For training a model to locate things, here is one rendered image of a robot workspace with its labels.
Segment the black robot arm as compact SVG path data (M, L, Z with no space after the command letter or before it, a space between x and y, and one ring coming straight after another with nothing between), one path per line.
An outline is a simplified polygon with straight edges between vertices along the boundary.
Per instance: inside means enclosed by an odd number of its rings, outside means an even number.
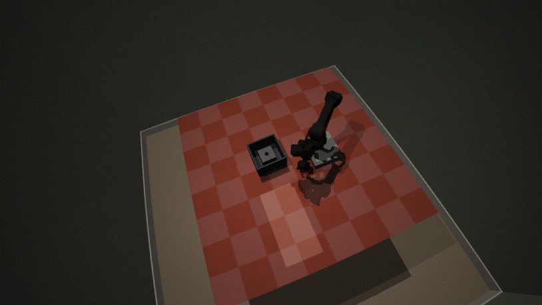
M330 91L326 94L325 105L322 109L318 120L310 127L308 134L304 142L306 142L305 147L302 145L291 145L292 156L300 156L304 160L310 160L314 155L315 151L323 149L326 144L326 127L330 121L334 109L341 103L343 99L342 94ZM308 135L310 139L308 138ZM303 149L302 149L303 148Z

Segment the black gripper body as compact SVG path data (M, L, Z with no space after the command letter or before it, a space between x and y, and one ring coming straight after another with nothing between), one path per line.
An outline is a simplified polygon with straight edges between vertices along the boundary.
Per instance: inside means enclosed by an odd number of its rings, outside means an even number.
M303 148L304 148L305 145L306 145L306 142L304 142L304 140L301 139L301 140L298 141L298 144L299 144L299 145L304 144L304 146L303 146ZM302 149L303 149L303 148L302 148ZM298 168L299 168L299 169L302 169L302 170L309 171L309 170L310 170L310 163L309 163L307 160L304 160L304 159L303 159L303 160L299 160L299 161L298 161Z

